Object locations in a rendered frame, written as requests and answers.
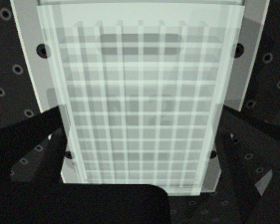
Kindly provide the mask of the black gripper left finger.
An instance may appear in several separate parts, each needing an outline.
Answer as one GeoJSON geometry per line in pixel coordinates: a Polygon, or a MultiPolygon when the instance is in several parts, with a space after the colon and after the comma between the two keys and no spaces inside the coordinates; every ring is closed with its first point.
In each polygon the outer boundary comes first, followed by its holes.
{"type": "Polygon", "coordinates": [[[12,181],[12,166],[49,135],[42,161],[30,182],[58,182],[67,149],[59,106],[0,128],[0,181],[12,181]]]}

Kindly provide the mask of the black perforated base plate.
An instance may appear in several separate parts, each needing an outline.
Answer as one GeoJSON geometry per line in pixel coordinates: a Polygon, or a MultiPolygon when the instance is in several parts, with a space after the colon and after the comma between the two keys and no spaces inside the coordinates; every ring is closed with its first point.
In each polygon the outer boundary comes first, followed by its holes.
{"type": "MultiPolygon", "coordinates": [[[[41,113],[29,76],[10,0],[0,0],[0,128],[41,113]]],[[[241,112],[280,126],[280,0],[270,0],[241,112]]],[[[270,169],[268,162],[232,136],[254,184],[270,169]]],[[[47,148],[39,143],[10,172],[12,181],[30,182],[47,148]]],[[[171,224],[232,224],[222,175],[214,192],[168,196],[171,224]]]]}

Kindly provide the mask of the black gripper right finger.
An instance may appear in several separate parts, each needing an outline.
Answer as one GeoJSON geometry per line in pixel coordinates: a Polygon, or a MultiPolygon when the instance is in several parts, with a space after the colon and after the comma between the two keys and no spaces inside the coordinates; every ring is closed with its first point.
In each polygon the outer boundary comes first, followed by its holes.
{"type": "Polygon", "coordinates": [[[280,126],[223,105],[214,142],[232,224],[280,224],[280,126]],[[262,196],[231,134],[270,164],[272,178],[262,196]]]}

